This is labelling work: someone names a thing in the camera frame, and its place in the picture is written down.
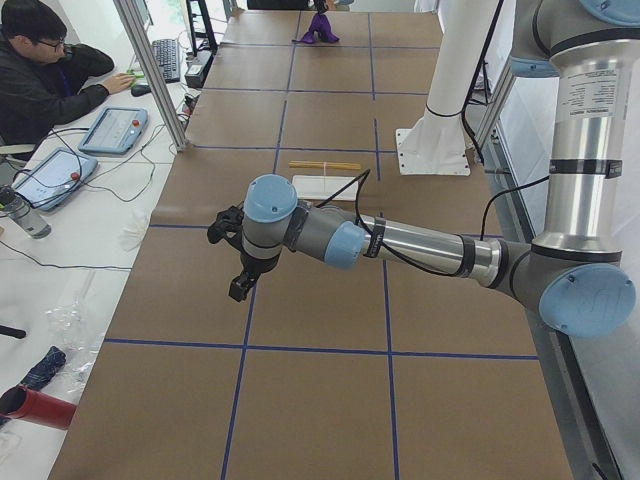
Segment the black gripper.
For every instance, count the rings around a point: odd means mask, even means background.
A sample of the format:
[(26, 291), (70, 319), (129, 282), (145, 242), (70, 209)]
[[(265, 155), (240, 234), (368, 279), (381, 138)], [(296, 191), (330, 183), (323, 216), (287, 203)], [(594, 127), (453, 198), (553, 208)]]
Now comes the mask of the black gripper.
[(236, 302), (242, 302), (247, 299), (259, 277), (277, 266), (279, 255), (270, 258), (258, 258), (241, 249), (240, 260), (243, 269), (240, 275), (231, 281), (228, 292), (228, 295)]
[(329, 10), (327, 0), (313, 0), (313, 4), (317, 12), (327, 12)]

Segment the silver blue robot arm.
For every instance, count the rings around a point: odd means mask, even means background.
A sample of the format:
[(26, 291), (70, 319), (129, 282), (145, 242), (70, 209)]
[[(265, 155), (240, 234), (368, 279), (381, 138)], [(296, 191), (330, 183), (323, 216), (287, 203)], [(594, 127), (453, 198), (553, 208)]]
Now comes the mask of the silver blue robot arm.
[(267, 174), (208, 231), (210, 242), (225, 240), (240, 253), (243, 269), (230, 296), (244, 300), (283, 249), (343, 269), (363, 256), (395, 258), (499, 290), (564, 334), (611, 333), (636, 303), (611, 220), (638, 57), (635, 1), (519, 2), (514, 74), (559, 80), (543, 231), (527, 245), (447, 234), (311, 205), (286, 178)]

